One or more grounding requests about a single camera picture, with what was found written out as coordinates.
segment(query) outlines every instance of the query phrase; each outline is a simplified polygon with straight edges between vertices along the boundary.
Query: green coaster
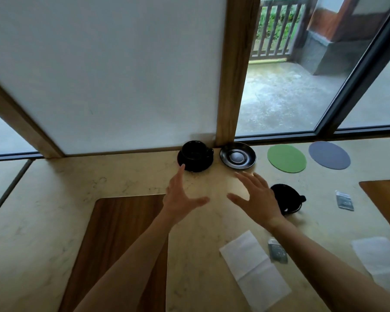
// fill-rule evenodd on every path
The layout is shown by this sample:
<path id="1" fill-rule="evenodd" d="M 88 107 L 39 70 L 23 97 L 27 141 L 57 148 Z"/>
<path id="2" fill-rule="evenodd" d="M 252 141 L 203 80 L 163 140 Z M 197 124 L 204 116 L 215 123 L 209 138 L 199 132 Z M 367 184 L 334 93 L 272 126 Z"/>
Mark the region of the green coaster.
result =
<path id="1" fill-rule="evenodd" d="M 272 146 L 267 151 L 267 158 L 275 168 L 287 173 L 298 173 L 306 167 L 305 155 L 288 144 Z"/>

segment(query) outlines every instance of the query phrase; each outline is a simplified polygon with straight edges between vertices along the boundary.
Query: cup handle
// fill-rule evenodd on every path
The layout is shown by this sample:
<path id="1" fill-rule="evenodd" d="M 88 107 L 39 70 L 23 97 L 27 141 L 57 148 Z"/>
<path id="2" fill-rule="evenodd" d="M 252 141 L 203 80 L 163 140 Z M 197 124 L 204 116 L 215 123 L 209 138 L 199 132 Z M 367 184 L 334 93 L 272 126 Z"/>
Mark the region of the cup handle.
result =
<path id="1" fill-rule="evenodd" d="M 206 157 L 210 158 L 213 155 L 214 155 L 214 149 L 213 148 L 208 148 Z"/>

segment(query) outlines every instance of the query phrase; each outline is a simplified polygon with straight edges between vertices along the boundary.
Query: empty black saucer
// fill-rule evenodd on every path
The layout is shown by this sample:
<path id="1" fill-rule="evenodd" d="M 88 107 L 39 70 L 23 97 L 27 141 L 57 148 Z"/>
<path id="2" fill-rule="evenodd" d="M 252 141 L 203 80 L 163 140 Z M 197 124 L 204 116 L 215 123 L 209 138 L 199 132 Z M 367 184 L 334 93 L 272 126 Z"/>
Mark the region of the empty black saucer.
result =
<path id="1" fill-rule="evenodd" d="M 249 168 L 256 162 L 256 153 L 242 142 L 230 142 L 222 147 L 219 153 L 221 161 L 238 170 Z"/>
<path id="2" fill-rule="evenodd" d="M 295 189 L 286 184 L 275 184 L 270 187 L 279 204 L 282 215 L 290 215 L 298 212 L 302 203 L 306 201 L 305 196 L 301 196 Z"/>
<path id="3" fill-rule="evenodd" d="M 185 159 L 181 151 L 179 151 L 179 153 L 177 154 L 177 163 L 179 164 L 179 166 L 185 164 L 185 170 L 189 172 L 196 172 L 196 173 L 202 172 L 206 170 L 208 167 L 210 167 L 213 161 L 214 161 L 214 157 L 209 156 L 209 157 L 205 157 L 202 160 L 191 162 Z"/>

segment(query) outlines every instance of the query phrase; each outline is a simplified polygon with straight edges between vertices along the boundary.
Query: concrete floor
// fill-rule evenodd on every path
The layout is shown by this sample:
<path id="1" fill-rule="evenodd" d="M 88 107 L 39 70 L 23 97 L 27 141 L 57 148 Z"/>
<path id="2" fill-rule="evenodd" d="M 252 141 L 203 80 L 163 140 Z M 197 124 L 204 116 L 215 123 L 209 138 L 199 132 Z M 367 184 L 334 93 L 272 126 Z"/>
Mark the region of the concrete floor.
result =
<path id="1" fill-rule="evenodd" d="M 34 151 L 35 148 L 0 118 L 0 154 Z"/>
<path id="2" fill-rule="evenodd" d="M 348 74 L 313 76 L 296 63 L 250 64 L 237 136 L 312 131 Z M 341 128 L 390 124 L 390 63 Z"/>

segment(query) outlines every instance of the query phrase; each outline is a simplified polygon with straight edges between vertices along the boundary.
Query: overturned black cup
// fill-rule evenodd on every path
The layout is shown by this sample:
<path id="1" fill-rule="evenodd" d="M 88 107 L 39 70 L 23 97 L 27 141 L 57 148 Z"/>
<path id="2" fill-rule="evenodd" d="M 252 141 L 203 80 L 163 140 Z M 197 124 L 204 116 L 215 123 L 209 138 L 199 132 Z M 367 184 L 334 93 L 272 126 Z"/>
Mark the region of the overturned black cup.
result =
<path id="1" fill-rule="evenodd" d="M 213 160 L 214 150 L 201 141 L 185 143 L 177 154 L 178 164 L 185 164 L 185 170 L 189 172 L 202 172 L 211 166 Z"/>
<path id="2" fill-rule="evenodd" d="M 302 208 L 306 197 L 300 195 L 296 190 L 286 184 L 275 184 L 271 186 L 274 196 L 279 204 L 282 215 L 291 215 Z"/>

